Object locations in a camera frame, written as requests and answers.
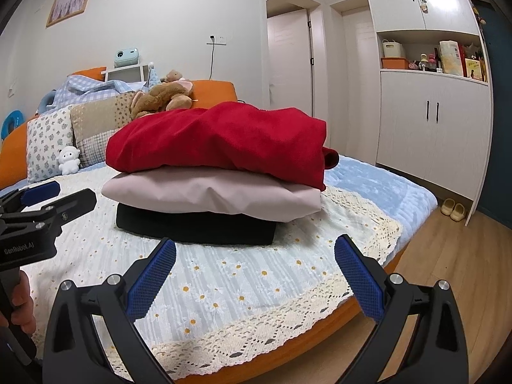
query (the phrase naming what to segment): orange box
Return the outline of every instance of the orange box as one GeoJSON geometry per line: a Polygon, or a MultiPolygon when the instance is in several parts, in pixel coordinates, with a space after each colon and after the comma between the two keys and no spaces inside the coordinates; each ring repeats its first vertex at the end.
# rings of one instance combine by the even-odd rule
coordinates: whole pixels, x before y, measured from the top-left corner
{"type": "Polygon", "coordinates": [[[382,58],[383,69],[409,69],[409,61],[406,58],[382,58]]]}

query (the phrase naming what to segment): stack of clothes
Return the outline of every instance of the stack of clothes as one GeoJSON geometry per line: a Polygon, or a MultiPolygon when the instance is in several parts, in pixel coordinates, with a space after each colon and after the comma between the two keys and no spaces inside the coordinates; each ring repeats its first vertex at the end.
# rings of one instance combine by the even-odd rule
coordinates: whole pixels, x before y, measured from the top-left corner
{"type": "Polygon", "coordinates": [[[321,210],[326,123],[296,108],[224,102],[132,121],[107,145],[122,172],[102,194],[119,202],[117,226],[182,243],[267,245],[276,224],[321,210]]]}

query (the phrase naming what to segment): metal screw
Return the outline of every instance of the metal screw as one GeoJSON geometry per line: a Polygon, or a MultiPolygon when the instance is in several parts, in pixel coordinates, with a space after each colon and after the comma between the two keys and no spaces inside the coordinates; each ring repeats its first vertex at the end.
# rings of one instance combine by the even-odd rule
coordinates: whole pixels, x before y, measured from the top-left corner
{"type": "Polygon", "coordinates": [[[119,274],[112,274],[111,276],[108,276],[107,283],[115,286],[121,281],[121,276],[119,274]]]}
{"type": "Polygon", "coordinates": [[[448,290],[450,288],[450,284],[446,280],[439,280],[437,284],[440,289],[448,290]]]}
{"type": "Polygon", "coordinates": [[[404,278],[400,274],[393,273],[389,276],[391,283],[393,284],[402,284],[404,282],[404,278]]]}
{"type": "Polygon", "coordinates": [[[61,290],[66,291],[66,290],[71,289],[72,286],[73,286],[73,282],[71,280],[65,280],[60,285],[60,288],[61,288],[61,290]]]}

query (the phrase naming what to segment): light pink pillowcase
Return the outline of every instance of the light pink pillowcase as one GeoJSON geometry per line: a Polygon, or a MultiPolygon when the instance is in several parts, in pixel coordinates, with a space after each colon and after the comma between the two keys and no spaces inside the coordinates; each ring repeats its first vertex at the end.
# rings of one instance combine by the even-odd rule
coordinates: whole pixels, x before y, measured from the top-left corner
{"type": "Polygon", "coordinates": [[[272,176],[214,167],[171,167],[121,173],[101,193],[116,202],[165,213],[244,213],[289,222],[321,210],[318,189],[272,176]]]}

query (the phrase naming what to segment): blue gripper pad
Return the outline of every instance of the blue gripper pad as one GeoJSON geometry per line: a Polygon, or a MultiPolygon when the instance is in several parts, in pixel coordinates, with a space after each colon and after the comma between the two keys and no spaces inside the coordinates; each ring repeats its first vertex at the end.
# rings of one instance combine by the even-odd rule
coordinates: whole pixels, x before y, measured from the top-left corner
{"type": "Polygon", "coordinates": [[[58,182],[53,181],[25,190],[20,200],[22,205],[32,206],[39,202],[56,197],[59,193],[60,185],[58,182]]]}
{"type": "Polygon", "coordinates": [[[384,318],[383,292],[363,261],[342,236],[336,240],[334,258],[347,279],[365,316],[379,323],[384,318]]]}
{"type": "Polygon", "coordinates": [[[176,262],[176,244],[167,240],[127,293],[126,314],[133,323],[144,318],[176,262]]]}

